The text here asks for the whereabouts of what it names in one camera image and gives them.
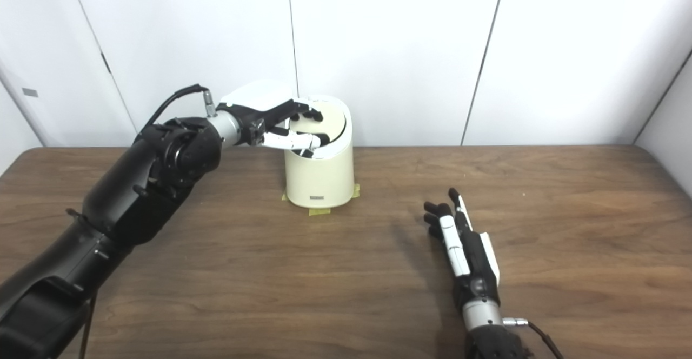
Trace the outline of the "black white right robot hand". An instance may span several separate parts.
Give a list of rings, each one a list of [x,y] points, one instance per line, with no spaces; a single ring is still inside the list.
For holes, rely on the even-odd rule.
[[[453,304],[459,312],[472,302],[500,305],[499,268],[486,232],[475,231],[460,192],[448,190],[451,204],[423,204],[428,233],[440,241],[453,274]]]

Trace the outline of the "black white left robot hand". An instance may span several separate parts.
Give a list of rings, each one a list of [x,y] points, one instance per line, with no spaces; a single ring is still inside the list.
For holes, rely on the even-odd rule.
[[[323,120],[314,101],[294,98],[289,86],[279,81],[255,81],[223,96],[211,125],[222,140],[222,148],[252,145],[270,149],[314,152],[331,142],[324,133],[291,131],[287,120],[306,116]]]

